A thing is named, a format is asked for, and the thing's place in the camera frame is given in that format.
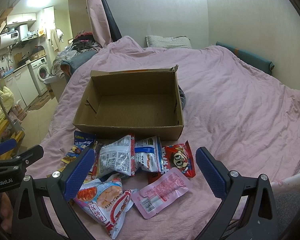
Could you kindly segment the left hand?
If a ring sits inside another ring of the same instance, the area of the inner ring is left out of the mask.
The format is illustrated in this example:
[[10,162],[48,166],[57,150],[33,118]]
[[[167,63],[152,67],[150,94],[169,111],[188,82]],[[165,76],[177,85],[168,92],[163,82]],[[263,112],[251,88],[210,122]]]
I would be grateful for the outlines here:
[[13,220],[13,207],[7,193],[0,193],[0,223],[2,229],[11,233]]

